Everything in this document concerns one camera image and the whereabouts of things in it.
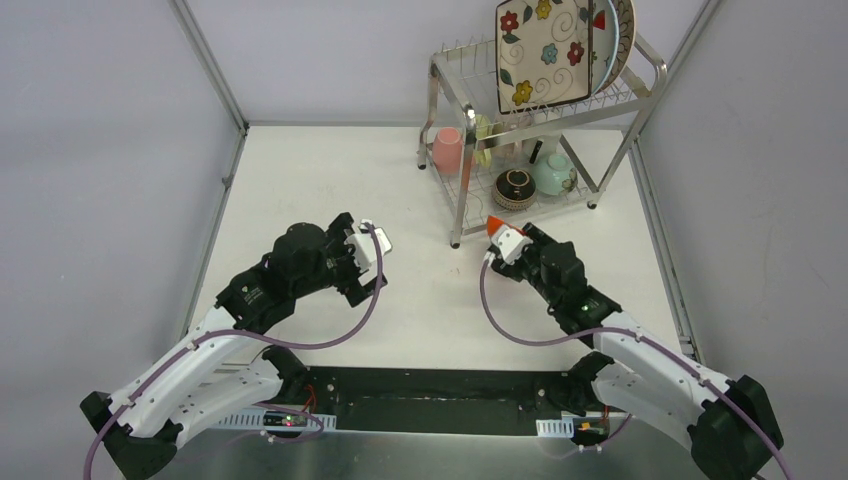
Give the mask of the orange plastic bowl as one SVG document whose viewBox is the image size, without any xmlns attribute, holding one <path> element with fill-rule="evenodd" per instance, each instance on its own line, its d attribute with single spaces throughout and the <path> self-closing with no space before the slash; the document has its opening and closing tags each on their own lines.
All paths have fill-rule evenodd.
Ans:
<svg viewBox="0 0 848 480">
<path fill-rule="evenodd" d="M 489 237 L 493 237 L 504 225 L 506 225 L 504 220 L 496 216 L 489 215 L 486 221 L 487 235 Z"/>
</svg>

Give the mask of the dark patterned cream bowl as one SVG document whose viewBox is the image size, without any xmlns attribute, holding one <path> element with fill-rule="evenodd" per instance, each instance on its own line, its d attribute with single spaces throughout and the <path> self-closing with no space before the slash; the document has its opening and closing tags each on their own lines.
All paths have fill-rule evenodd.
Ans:
<svg viewBox="0 0 848 480">
<path fill-rule="evenodd" d="M 491 194 L 495 203 L 509 211 L 529 208 L 536 200 L 538 189 L 532 175 L 524 169 L 509 169 L 494 181 Z"/>
</svg>

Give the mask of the mint green bowl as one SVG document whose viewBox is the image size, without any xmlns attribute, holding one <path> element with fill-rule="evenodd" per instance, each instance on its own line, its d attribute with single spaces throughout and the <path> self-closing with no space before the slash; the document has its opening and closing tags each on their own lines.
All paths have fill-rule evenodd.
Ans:
<svg viewBox="0 0 848 480">
<path fill-rule="evenodd" d="M 539 157 L 531 167 L 531 175 L 539 193 L 561 196 L 578 185 L 578 172 L 572 160 L 560 153 Z"/>
</svg>

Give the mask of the white ribbed mug black handle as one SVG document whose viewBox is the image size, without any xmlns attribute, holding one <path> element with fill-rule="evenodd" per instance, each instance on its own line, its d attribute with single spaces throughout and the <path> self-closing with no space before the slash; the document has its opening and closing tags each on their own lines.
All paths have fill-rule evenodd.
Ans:
<svg viewBox="0 0 848 480">
<path fill-rule="evenodd" d="M 524 142 L 524 151 L 527 157 L 527 163 L 534 165 L 545 153 L 547 145 L 548 141 L 544 137 L 526 140 Z"/>
</svg>

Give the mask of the pink cup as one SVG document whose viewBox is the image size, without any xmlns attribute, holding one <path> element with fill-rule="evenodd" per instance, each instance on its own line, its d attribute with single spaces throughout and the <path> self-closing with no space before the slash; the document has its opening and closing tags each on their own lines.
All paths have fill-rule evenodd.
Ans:
<svg viewBox="0 0 848 480">
<path fill-rule="evenodd" d="M 453 127 L 440 129 L 433 141 L 432 159 L 436 170 L 443 175 L 456 175 L 463 155 L 462 133 Z"/>
</svg>

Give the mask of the square floral plate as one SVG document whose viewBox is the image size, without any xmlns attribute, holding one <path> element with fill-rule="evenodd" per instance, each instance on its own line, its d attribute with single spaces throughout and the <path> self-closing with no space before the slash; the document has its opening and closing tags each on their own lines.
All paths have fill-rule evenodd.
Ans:
<svg viewBox="0 0 848 480">
<path fill-rule="evenodd" d="M 502 115 L 585 100 L 593 90 L 589 1 L 510 0 L 495 9 Z"/>
</svg>

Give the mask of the watermelon pattern round plate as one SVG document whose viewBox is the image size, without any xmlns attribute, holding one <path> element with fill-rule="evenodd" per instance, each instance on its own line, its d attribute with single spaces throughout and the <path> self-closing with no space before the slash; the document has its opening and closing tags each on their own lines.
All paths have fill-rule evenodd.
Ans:
<svg viewBox="0 0 848 480">
<path fill-rule="evenodd" d="M 592 1 L 589 23 L 592 28 L 592 94 L 596 94 L 609 78 L 617 55 L 619 24 L 614 2 Z"/>
</svg>

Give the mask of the brown rim petal pattern plate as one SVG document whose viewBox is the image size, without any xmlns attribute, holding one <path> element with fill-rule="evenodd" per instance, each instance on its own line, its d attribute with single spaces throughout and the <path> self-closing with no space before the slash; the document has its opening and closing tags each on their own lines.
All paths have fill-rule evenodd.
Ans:
<svg viewBox="0 0 848 480">
<path fill-rule="evenodd" d="M 613 2 L 617 14 L 619 40 L 616 47 L 612 69 L 602 89 L 606 89 L 619 78 L 629 60 L 633 49 L 636 28 L 635 7 L 632 0 L 615 0 Z"/>
</svg>

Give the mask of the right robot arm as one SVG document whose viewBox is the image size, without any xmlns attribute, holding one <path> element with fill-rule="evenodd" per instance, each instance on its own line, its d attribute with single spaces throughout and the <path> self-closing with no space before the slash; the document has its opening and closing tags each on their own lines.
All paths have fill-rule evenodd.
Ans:
<svg viewBox="0 0 848 480">
<path fill-rule="evenodd" d="M 732 380 L 675 352 L 620 304 L 591 286 L 572 242 L 559 242 L 532 223 L 487 220 L 490 245 L 480 276 L 490 271 L 528 283 L 563 331 L 551 341 L 528 340 L 489 320 L 508 340 L 547 347 L 572 340 L 589 349 L 549 401 L 583 415 L 611 407 L 633 415 L 690 453 L 709 479 L 757 479 L 771 460 L 786 478 L 784 439 L 764 387 L 743 375 Z"/>
</svg>

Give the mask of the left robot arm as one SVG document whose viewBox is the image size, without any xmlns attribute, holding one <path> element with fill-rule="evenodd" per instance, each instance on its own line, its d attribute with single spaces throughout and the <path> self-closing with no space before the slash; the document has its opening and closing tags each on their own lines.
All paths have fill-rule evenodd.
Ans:
<svg viewBox="0 0 848 480">
<path fill-rule="evenodd" d="M 112 393 L 93 391 L 81 401 L 96 432 L 83 478 L 91 478 L 100 447 L 124 478 L 149 479 L 226 415 L 273 398 L 297 402 L 305 390 L 305 368 L 295 351 L 338 346 L 366 325 L 387 283 L 384 261 L 391 250 L 383 228 L 370 220 L 356 223 L 348 212 L 327 228 L 291 225 L 147 371 Z M 268 336 L 294 313 L 299 299 L 326 289 L 352 307 L 368 304 L 348 332 L 318 343 Z"/>
</svg>

